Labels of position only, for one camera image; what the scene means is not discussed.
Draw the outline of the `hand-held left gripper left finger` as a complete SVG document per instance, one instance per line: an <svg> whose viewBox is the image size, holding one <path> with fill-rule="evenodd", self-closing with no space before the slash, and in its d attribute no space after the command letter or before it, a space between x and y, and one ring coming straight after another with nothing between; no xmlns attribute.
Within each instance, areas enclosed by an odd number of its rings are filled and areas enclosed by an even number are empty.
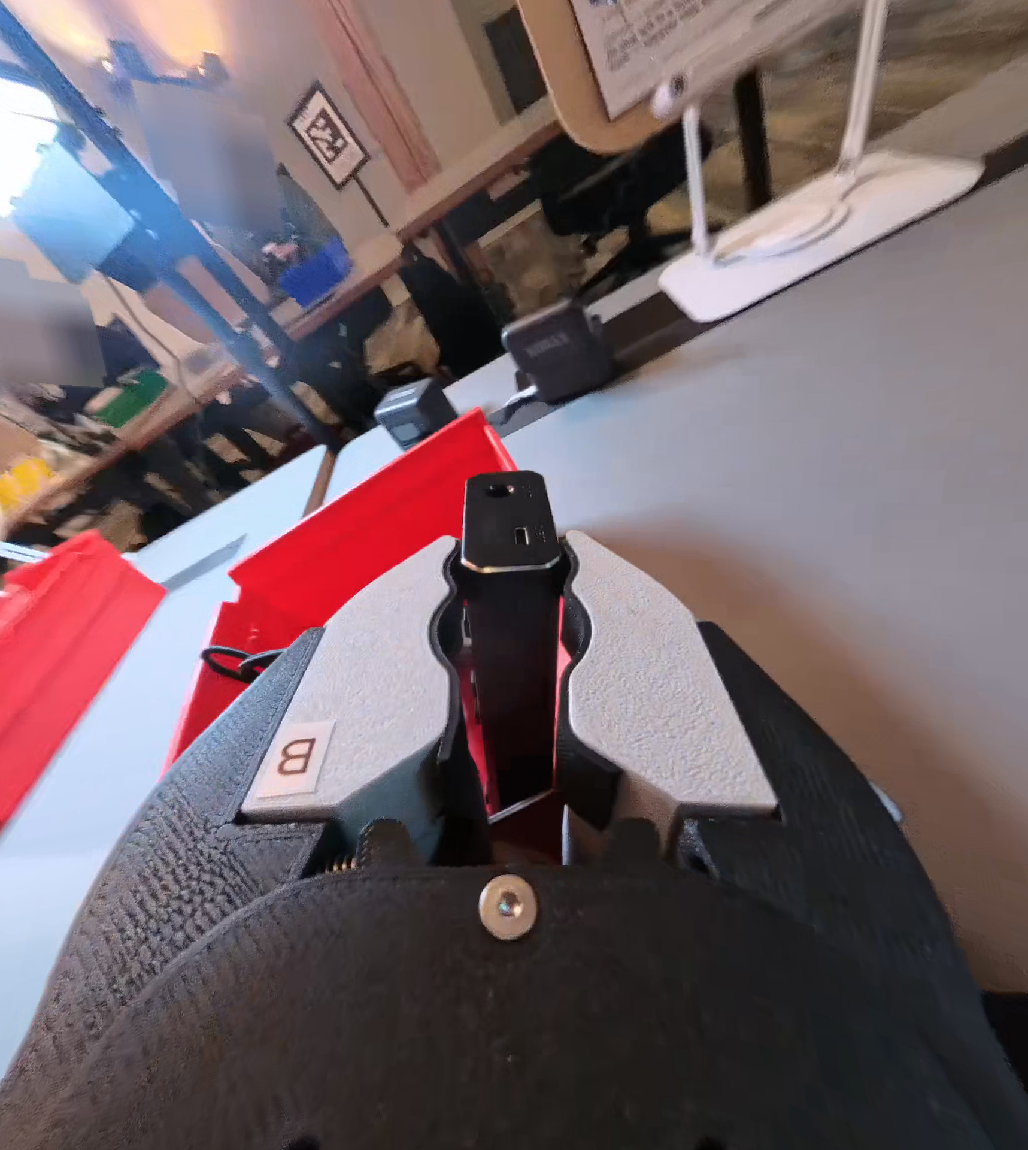
<svg viewBox="0 0 1028 1150"><path fill-rule="evenodd" d="M425 860L491 858L459 670L439 627L459 606L460 544L442 536L323 626L240 805L252 825L330 822L347 844L378 820Z"/></svg>

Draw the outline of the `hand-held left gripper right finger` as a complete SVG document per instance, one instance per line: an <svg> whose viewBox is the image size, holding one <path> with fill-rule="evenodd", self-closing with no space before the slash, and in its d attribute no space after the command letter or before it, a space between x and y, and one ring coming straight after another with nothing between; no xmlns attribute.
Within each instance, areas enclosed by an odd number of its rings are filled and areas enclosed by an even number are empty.
<svg viewBox="0 0 1028 1150"><path fill-rule="evenodd" d="M565 865L623 821L666 854L696 816L766 819L778 796L693 611L594 537L563 537L557 793Z"/></svg>

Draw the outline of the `red plastic bin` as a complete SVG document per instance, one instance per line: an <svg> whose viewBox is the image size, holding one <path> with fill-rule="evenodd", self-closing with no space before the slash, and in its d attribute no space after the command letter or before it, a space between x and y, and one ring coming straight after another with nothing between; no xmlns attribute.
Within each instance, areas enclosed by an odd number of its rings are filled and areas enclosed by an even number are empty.
<svg viewBox="0 0 1028 1150"><path fill-rule="evenodd" d="M164 600L95 531L11 572L0 595L0 827Z"/></svg>
<svg viewBox="0 0 1028 1150"><path fill-rule="evenodd" d="M158 791L164 814L176 819L177 834L192 836L200 860L263 888L354 864L356 845L330 822L252 825L241 820L241 802L264 737L278 724L323 626L379 575L442 536L460 544L459 606L442 620L442 645L460 674L486 822L500 813L486 803L460 553L466 481L501 471L517 470L486 417L471 413L233 568L238 599L218 612Z"/></svg>

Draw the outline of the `black usb hub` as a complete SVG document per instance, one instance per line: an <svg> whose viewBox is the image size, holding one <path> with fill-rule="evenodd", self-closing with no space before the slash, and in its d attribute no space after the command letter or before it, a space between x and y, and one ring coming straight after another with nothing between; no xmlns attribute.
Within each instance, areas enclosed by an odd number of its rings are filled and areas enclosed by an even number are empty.
<svg viewBox="0 0 1028 1150"><path fill-rule="evenodd" d="M554 776L568 559L538 473L466 481L460 564L486 803L498 813L550 790Z"/></svg>

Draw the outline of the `small grey adapter box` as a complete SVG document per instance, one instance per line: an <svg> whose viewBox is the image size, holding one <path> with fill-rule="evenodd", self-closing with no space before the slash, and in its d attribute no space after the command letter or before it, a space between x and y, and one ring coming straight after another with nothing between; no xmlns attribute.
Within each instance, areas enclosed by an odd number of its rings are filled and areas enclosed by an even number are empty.
<svg viewBox="0 0 1028 1150"><path fill-rule="evenodd" d="M459 413L434 377L406 382L383 396L374 411L396 446L408 451L452 424Z"/></svg>

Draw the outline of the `black power adapter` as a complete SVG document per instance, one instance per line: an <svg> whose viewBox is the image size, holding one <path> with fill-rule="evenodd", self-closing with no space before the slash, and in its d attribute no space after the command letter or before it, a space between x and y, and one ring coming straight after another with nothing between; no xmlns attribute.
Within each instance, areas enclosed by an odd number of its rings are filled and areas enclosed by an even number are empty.
<svg viewBox="0 0 1028 1150"><path fill-rule="evenodd" d="M563 298L505 325L503 348L515 366L519 398L551 406L598 391L621 367L599 319Z"/></svg>

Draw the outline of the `green plastic bin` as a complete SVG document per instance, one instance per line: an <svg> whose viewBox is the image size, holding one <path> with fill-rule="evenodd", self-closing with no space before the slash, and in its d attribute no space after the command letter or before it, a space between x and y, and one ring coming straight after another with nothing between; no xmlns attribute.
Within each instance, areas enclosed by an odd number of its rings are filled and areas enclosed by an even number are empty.
<svg viewBox="0 0 1028 1150"><path fill-rule="evenodd" d="M170 382L156 369L144 368L118 379L110 398L94 411L93 417L112 429L123 429L153 407Z"/></svg>

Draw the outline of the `yellow plastic bin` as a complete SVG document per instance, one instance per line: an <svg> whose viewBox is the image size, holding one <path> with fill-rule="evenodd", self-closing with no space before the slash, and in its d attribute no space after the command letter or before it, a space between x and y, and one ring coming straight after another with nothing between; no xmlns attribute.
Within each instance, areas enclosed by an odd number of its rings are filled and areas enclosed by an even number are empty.
<svg viewBox="0 0 1028 1150"><path fill-rule="evenodd" d="M54 486L59 476L48 462L28 455L15 460L0 473L0 509L15 515L45 490Z"/></svg>

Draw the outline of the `blue plastic bin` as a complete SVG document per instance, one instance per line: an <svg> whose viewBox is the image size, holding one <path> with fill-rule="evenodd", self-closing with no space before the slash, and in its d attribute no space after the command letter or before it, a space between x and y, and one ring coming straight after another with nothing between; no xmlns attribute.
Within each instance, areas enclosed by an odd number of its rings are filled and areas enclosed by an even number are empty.
<svg viewBox="0 0 1028 1150"><path fill-rule="evenodd" d="M353 259L342 237L333 236L294 266L287 266L278 277L278 286L306 309L332 296L353 271Z"/></svg>

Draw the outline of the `black metal rack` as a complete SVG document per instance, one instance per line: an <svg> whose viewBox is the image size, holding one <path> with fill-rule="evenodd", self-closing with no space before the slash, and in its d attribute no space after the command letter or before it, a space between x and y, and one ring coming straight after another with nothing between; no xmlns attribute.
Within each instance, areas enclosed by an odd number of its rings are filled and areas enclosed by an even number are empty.
<svg viewBox="0 0 1028 1150"><path fill-rule="evenodd" d="M190 60L158 49L131 2L24 2L46 23L38 39L0 2L0 227L56 161L60 177L38 205L57 248L43 247L60 279L102 275L135 292L164 323L204 338L233 361L214 394L258 383L315 443L338 446L296 394L296 348L264 300L263 285L205 235L205 204L281 224L275 162L261 121L230 100L218 56Z"/></svg>

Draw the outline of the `framed black-white wall marker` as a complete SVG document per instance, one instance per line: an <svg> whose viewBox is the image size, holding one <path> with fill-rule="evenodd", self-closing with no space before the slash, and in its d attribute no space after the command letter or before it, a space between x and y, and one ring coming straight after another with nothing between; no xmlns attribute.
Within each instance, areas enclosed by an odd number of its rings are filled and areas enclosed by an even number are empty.
<svg viewBox="0 0 1028 1150"><path fill-rule="evenodd" d="M327 90L314 80L285 124L335 191L356 181L371 156Z"/></svg>

